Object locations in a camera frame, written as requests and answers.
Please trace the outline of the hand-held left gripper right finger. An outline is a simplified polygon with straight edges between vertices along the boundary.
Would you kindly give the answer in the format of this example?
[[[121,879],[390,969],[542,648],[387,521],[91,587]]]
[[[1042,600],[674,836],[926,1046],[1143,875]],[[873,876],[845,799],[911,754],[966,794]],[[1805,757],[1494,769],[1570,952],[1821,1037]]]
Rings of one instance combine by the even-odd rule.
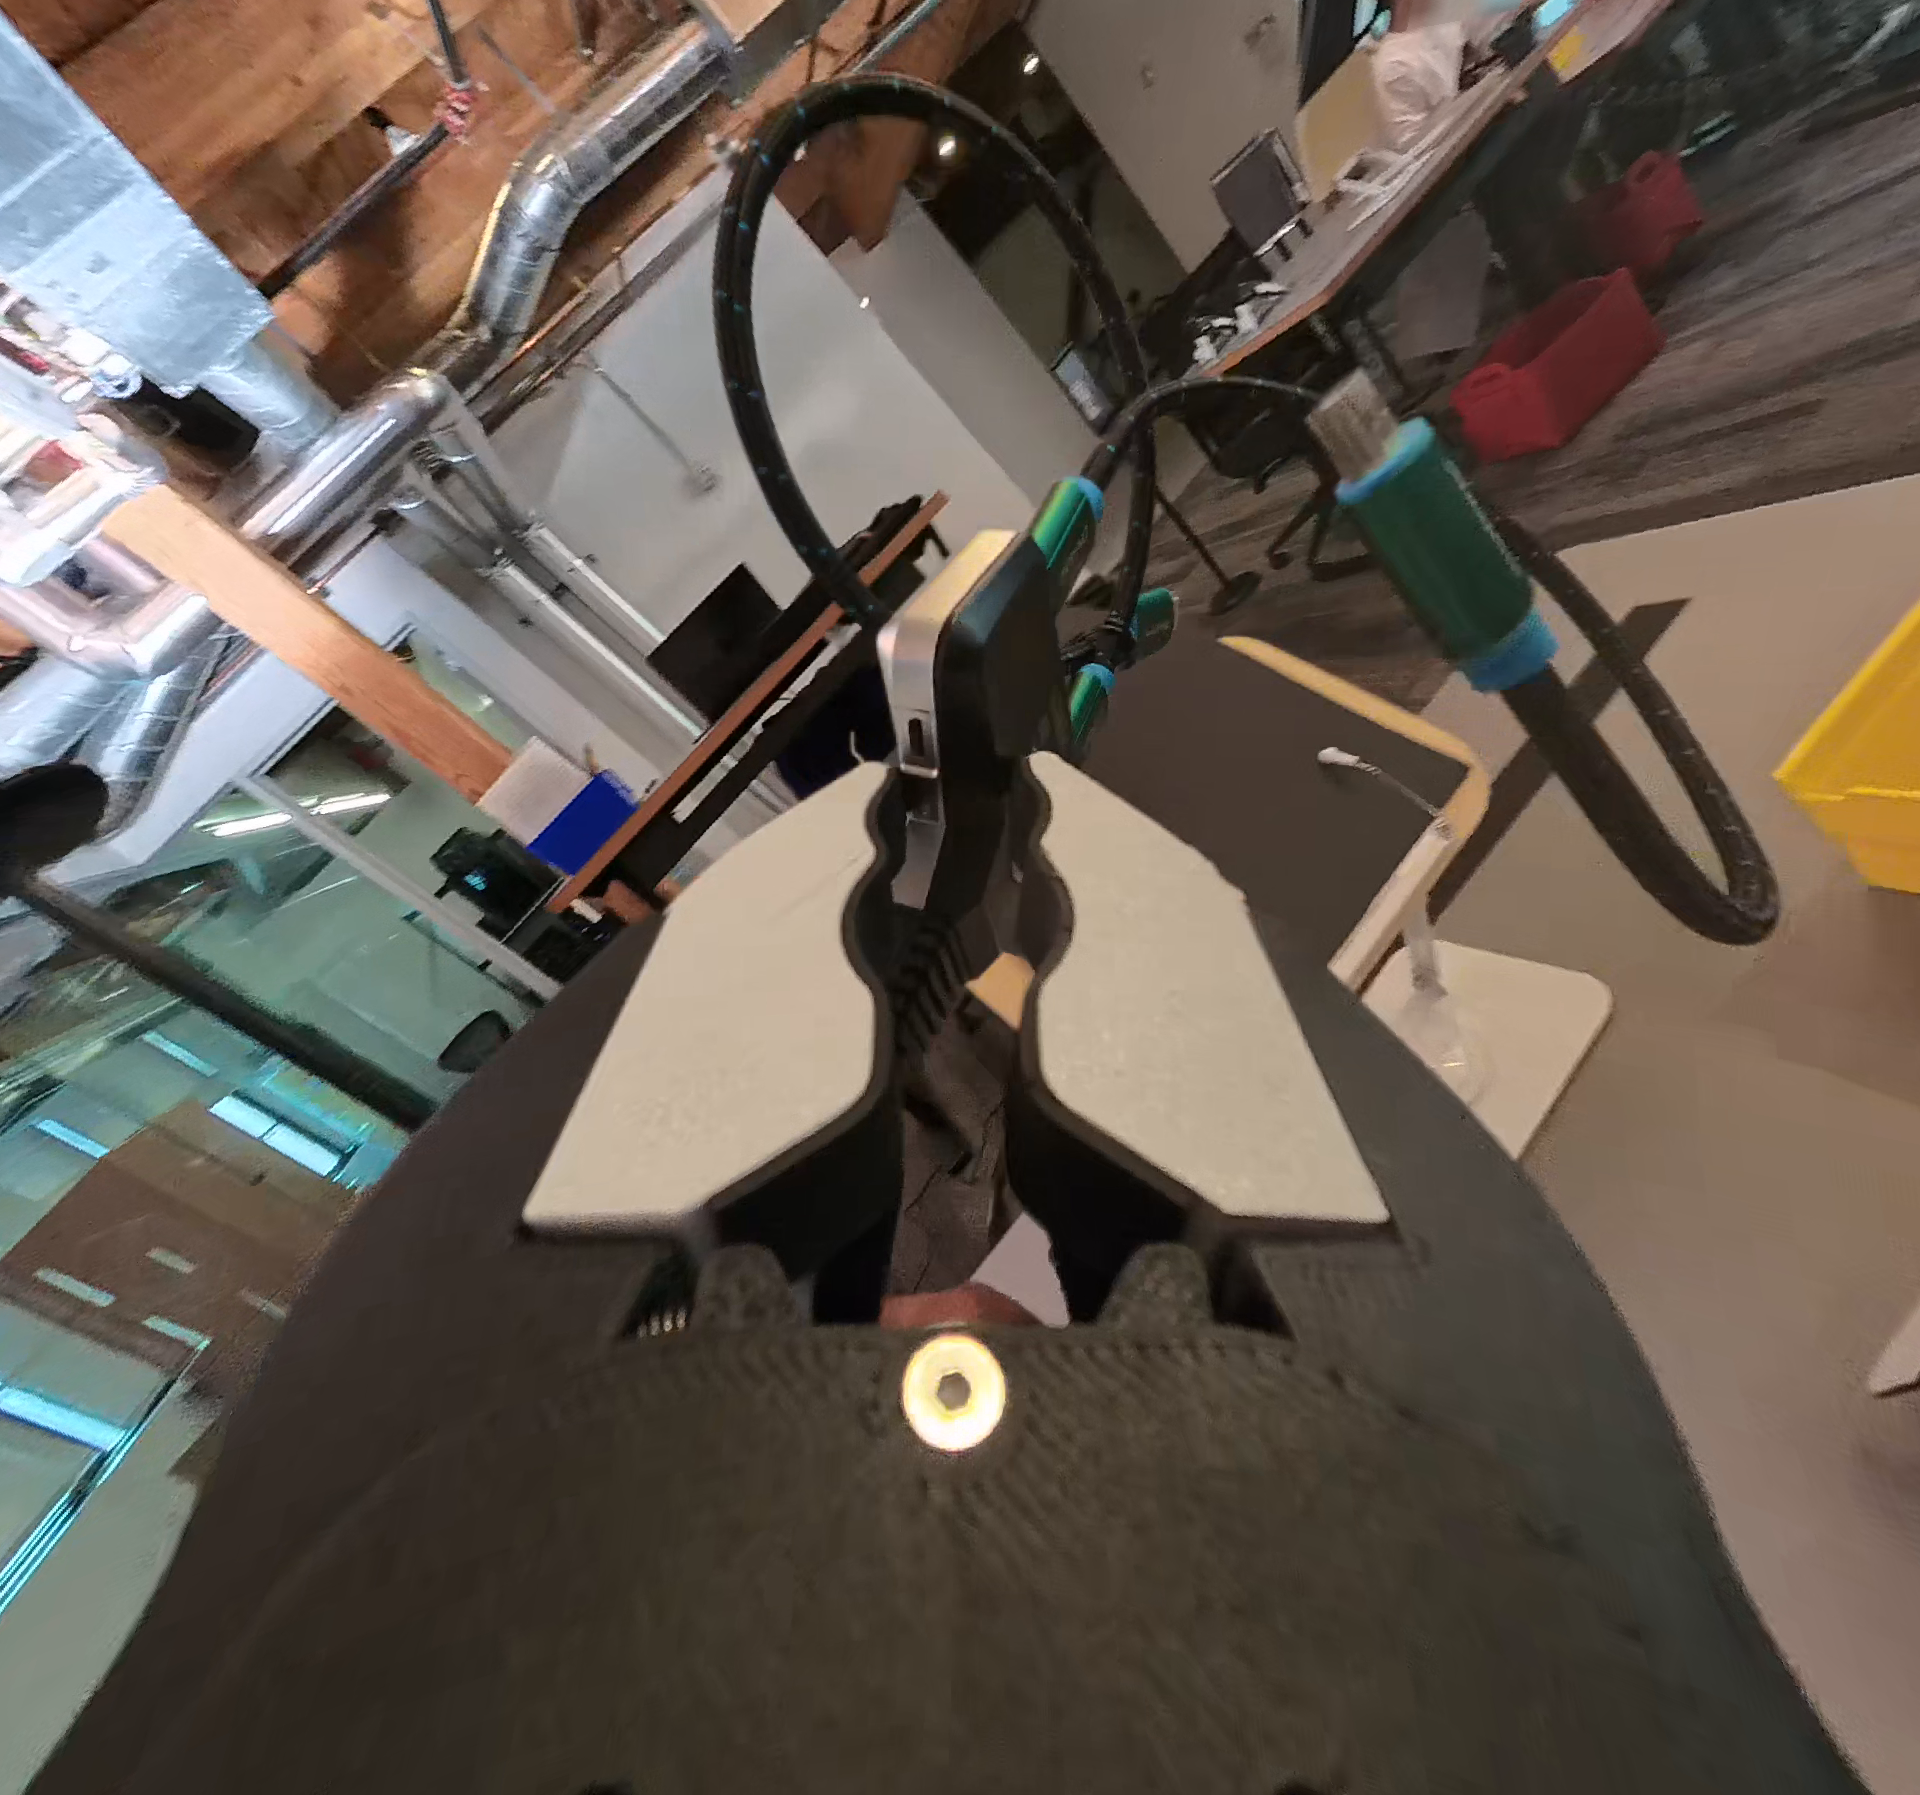
[[[1373,1243],[1395,1220],[1248,895],[1060,754],[1018,779],[1031,983],[1012,1085],[1012,1191],[1067,1319],[1146,1250],[1204,1291],[1264,1243]]]

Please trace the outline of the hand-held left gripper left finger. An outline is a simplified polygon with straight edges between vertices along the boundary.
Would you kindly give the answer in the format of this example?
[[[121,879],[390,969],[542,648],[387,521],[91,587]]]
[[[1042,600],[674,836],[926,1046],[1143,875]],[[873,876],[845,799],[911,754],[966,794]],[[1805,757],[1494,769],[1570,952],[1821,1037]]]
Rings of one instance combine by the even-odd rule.
[[[711,866],[654,945],[522,1206],[556,1240],[768,1250],[876,1320],[905,1203],[900,775],[863,764]]]

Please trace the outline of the black hdmi switch box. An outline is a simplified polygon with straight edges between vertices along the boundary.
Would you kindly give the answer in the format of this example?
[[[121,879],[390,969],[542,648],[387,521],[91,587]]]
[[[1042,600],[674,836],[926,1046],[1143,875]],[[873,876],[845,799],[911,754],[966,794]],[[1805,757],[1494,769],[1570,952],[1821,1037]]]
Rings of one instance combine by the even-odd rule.
[[[1067,723],[1052,579],[1034,538],[976,535],[879,630],[876,666],[905,806],[896,903],[973,915],[1018,773]]]

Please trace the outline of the yellow plastic bin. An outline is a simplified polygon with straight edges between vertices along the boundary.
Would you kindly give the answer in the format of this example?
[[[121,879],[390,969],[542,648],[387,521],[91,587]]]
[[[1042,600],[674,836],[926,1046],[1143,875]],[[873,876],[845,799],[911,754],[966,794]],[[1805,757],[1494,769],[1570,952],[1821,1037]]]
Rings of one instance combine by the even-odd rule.
[[[1775,782],[1868,887],[1917,895],[1917,608],[1798,737]]]

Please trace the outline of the blue storage bin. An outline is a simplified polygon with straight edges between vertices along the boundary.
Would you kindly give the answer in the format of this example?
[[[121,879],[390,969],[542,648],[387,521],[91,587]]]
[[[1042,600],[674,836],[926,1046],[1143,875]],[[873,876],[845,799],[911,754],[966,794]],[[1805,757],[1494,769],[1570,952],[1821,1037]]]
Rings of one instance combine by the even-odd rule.
[[[542,773],[529,785],[517,842],[559,875],[580,875],[629,824],[639,797],[616,773]]]

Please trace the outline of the black pad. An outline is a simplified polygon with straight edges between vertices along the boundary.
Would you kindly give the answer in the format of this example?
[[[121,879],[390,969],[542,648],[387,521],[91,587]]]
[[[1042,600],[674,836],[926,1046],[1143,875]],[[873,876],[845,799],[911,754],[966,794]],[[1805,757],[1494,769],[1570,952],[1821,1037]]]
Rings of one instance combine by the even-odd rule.
[[[1180,632],[1119,678],[1085,773],[1164,824],[1258,915],[1334,960],[1398,931],[1491,799],[1477,754],[1425,718],[1251,639]]]

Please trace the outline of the white metal stand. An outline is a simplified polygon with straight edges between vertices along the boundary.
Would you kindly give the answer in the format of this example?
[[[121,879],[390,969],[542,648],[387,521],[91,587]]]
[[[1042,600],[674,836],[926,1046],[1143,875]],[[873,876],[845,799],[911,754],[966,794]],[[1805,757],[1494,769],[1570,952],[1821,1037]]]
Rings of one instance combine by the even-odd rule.
[[[1328,746],[1319,767],[1341,785],[1373,785],[1420,815],[1440,806],[1388,767]],[[1525,1161],[1613,1018],[1613,994],[1587,973],[1446,942],[1428,895],[1428,921],[1404,931],[1358,994],[1389,1033],[1440,1077],[1511,1161]]]

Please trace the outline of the black computer monitor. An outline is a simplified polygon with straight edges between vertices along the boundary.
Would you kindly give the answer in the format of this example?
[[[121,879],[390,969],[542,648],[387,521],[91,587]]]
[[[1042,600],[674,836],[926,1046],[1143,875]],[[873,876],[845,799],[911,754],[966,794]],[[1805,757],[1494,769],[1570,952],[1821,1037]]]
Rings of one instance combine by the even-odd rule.
[[[736,563],[648,652],[651,672],[705,718],[720,718],[768,669],[782,602]]]
[[[1373,0],[1300,0],[1298,107],[1313,102],[1355,58],[1362,31],[1362,4]]]

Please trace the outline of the red plastic bin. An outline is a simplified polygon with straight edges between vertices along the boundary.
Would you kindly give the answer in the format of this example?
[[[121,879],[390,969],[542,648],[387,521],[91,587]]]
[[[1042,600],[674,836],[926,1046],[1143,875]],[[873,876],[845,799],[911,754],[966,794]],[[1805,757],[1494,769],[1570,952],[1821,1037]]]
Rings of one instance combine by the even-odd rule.
[[[1567,447],[1665,353],[1665,332],[1628,269],[1581,278],[1510,326],[1453,387],[1477,463]]]
[[[1699,237],[1705,213],[1672,152],[1644,152],[1626,177],[1573,204],[1573,223],[1595,271],[1665,271]]]

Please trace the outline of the white plastic bag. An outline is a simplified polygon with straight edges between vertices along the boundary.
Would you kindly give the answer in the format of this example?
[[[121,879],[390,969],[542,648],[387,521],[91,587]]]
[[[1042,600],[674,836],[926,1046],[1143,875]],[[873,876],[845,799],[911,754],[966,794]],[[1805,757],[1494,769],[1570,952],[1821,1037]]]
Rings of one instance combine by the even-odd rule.
[[[1467,46],[1465,23],[1431,20],[1376,38],[1383,149],[1410,152],[1428,122],[1458,95]]]

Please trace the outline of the round silver duct pipe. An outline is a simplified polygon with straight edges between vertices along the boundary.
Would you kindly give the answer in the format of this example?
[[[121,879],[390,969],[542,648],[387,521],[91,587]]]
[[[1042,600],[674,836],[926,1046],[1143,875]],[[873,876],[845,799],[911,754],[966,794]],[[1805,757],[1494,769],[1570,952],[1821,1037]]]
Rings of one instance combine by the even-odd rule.
[[[732,52],[702,23],[663,34],[581,107],[526,152],[498,193],[468,287],[446,332],[407,368],[343,412],[291,356],[261,335],[247,403],[256,432],[256,488],[225,524],[277,567],[346,529],[404,472],[411,450],[463,414],[475,384],[526,341],[537,301],[586,210],[666,134],[726,89]],[[3,509],[3,600],[39,651],[3,688],[3,775],[79,752],[131,703],[194,702],[180,669],[206,672],[209,644],[235,632],[183,579],[149,585],[131,608],[76,602],[55,567],[109,535],[109,515],[161,485],[159,459],[109,439],[39,506]]]

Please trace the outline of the silver insulated air duct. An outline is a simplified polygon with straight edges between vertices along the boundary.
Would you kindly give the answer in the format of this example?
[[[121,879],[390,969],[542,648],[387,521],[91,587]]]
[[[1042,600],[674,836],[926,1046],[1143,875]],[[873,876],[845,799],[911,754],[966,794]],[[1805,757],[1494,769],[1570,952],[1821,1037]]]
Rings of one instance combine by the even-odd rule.
[[[268,301],[3,20],[3,287],[170,393],[247,403]]]

